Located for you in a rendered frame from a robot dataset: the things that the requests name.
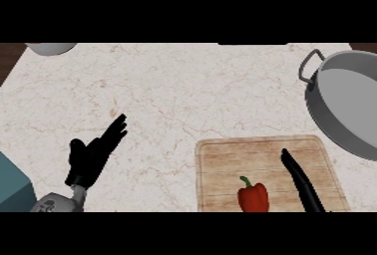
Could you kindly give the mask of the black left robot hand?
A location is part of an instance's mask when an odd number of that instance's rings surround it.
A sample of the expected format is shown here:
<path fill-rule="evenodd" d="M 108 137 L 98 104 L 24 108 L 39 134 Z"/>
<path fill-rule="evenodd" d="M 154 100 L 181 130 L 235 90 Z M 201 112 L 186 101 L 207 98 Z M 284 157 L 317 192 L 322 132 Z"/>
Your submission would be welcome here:
<path fill-rule="evenodd" d="M 89 189 L 96 183 L 110 155 L 127 135 L 126 119 L 126 115 L 120 114 L 102 136 L 96 137 L 89 144 L 84 144 L 79 138 L 71 140 L 68 158 L 71 169 L 65 180 L 68 186 L 80 185 Z"/>

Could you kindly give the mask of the red bell pepper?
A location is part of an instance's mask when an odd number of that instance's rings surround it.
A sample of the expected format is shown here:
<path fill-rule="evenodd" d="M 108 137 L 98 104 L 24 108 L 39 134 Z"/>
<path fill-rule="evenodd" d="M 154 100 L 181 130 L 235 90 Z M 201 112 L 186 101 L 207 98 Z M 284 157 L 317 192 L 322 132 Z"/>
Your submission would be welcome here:
<path fill-rule="evenodd" d="M 265 185 L 259 182 L 252 184 L 247 177 L 240 180 L 246 187 L 238 190 L 237 198 L 243 212 L 266 212 L 269 210 L 268 191 Z"/>

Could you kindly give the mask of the wooden cutting board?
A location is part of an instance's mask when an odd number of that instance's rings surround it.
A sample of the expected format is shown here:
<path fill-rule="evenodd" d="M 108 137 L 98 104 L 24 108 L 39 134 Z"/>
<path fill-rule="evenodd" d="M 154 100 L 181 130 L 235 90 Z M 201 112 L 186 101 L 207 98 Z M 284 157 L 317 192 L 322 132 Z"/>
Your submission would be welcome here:
<path fill-rule="evenodd" d="M 266 187 L 269 210 L 303 210 L 291 175 L 281 162 L 287 150 L 309 177 L 324 208 L 346 212 L 349 204 L 320 137 L 314 134 L 204 139 L 195 146 L 197 210 L 237 212 L 237 192 Z"/>

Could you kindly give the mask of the grey metal pot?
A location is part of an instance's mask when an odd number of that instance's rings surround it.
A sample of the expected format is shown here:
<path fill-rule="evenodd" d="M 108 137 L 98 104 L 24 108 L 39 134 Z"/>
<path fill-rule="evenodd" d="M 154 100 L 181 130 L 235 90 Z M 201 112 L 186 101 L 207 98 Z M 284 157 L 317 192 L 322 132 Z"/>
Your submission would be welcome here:
<path fill-rule="evenodd" d="M 377 54 L 314 49 L 299 66 L 312 119 L 333 142 L 377 161 Z"/>

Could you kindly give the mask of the teal block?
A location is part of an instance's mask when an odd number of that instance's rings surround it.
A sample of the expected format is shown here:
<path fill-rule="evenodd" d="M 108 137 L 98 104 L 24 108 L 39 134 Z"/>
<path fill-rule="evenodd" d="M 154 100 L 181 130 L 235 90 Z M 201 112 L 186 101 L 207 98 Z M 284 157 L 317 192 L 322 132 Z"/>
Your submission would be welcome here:
<path fill-rule="evenodd" d="M 28 212 L 36 202 L 31 180 L 0 152 L 0 212 Z"/>

